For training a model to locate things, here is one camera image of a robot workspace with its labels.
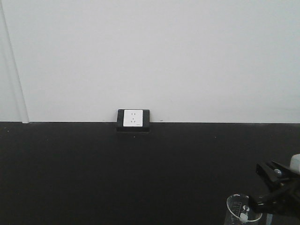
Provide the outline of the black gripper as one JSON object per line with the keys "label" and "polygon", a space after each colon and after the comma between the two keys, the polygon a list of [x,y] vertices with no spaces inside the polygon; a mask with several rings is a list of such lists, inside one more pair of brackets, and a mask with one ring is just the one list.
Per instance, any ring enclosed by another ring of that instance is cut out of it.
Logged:
{"label": "black gripper", "polygon": [[[275,170],[281,170],[282,176]],[[268,185],[279,185],[266,195],[250,195],[248,203],[255,213],[276,213],[282,216],[300,215],[300,161],[292,160],[289,166],[278,162],[256,164],[256,173]]]}

